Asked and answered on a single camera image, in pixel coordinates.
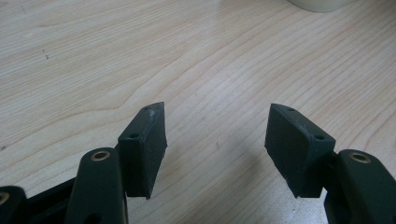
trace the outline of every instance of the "wooden surface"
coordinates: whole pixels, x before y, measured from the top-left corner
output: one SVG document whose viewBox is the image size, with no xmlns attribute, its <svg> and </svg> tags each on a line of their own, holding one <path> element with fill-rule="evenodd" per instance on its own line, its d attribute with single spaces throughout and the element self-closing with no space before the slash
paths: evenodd
<svg viewBox="0 0 396 224">
<path fill-rule="evenodd" d="M 393 0 L 0 3 L 0 186 L 30 197 L 75 176 L 164 101 L 169 147 L 133 223 L 326 223 L 324 194 L 295 200 L 263 146 L 270 104 L 396 176 L 395 100 Z"/>
</svg>

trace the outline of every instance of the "screw hole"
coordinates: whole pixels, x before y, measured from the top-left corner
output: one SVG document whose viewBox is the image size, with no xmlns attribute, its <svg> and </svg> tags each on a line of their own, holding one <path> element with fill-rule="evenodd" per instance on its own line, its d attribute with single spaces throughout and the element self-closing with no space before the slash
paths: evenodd
<svg viewBox="0 0 396 224">
<path fill-rule="evenodd" d="M 358 152 L 352 152 L 349 154 L 349 157 L 355 161 L 362 162 L 362 163 L 370 163 L 371 160 L 367 156 L 360 154 Z"/>
<path fill-rule="evenodd" d="M 98 213 L 94 213 L 85 218 L 84 224 L 97 224 L 100 223 L 100 221 L 102 221 L 102 216 Z"/>
<path fill-rule="evenodd" d="M 315 138 L 318 139 L 318 140 L 323 140 L 324 139 L 324 137 L 322 135 L 315 135 Z"/>
<path fill-rule="evenodd" d="M 138 136 L 139 136 L 138 133 L 133 133 L 133 134 L 129 135 L 130 138 L 136 138 L 136 137 L 138 137 Z"/>
<path fill-rule="evenodd" d="M 98 151 L 93 153 L 93 155 L 91 155 L 91 160 L 93 161 L 103 161 L 105 159 L 107 159 L 107 157 L 110 156 L 110 153 L 108 151 Z"/>
<path fill-rule="evenodd" d="M 5 203 L 9 198 L 9 193 L 7 192 L 0 192 L 0 205 Z"/>
</svg>

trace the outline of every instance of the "black plastic part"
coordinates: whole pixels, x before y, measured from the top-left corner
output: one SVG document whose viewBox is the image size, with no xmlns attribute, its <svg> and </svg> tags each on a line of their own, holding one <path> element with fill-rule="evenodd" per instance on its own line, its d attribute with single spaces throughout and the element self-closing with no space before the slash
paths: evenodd
<svg viewBox="0 0 396 224">
<path fill-rule="evenodd" d="M 43 191 L 28 200 L 31 224 L 63 223 L 75 178 Z"/>
<path fill-rule="evenodd" d="M 166 147 L 163 103 L 142 108 L 117 145 L 128 197 L 150 198 Z"/>
<path fill-rule="evenodd" d="M 320 197 L 319 174 L 334 145 L 334 138 L 297 110 L 271 104 L 265 147 L 294 197 Z"/>
<path fill-rule="evenodd" d="M 118 151 L 97 148 L 81 159 L 64 223 L 127 223 L 125 203 Z"/>
<path fill-rule="evenodd" d="M 29 206 L 22 188 L 0 188 L 0 223 L 24 223 L 29 217 Z"/>
<path fill-rule="evenodd" d="M 381 161 L 346 149 L 338 154 L 335 171 L 350 207 L 350 223 L 396 223 L 396 181 Z"/>
</svg>

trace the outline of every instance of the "light wood tabletop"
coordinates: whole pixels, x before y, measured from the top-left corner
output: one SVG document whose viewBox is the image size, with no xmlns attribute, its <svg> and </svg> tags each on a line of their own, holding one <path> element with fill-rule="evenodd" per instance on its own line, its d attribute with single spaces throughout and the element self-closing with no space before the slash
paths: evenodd
<svg viewBox="0 0 396 224">
<path fill-rule="evenodd" d="M 396 2 L 330 13 L 286 0 L 0 2 L 0 186 L 28 197 L 114 147 L 164 101 L 168 148 L 131 223 L 327 223 L 264 147 L 289 105 L 396 176 Z"/>
</svg>

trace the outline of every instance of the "wooden table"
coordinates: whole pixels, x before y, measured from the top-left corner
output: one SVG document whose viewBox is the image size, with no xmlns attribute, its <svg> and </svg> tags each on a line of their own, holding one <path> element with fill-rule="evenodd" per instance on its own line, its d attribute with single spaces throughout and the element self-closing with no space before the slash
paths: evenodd
<svg viewBox="0 0 396 224">
<path fill-rule="evenodd" d="M 132 223 L 326 223 L 269 158 L 289 105 L 396 176 L 396 2 L 331 13 L 286 0 L 0 3 L 0 186 L 29 197 L 164 101 L 168 149 Z"/>
</svg>

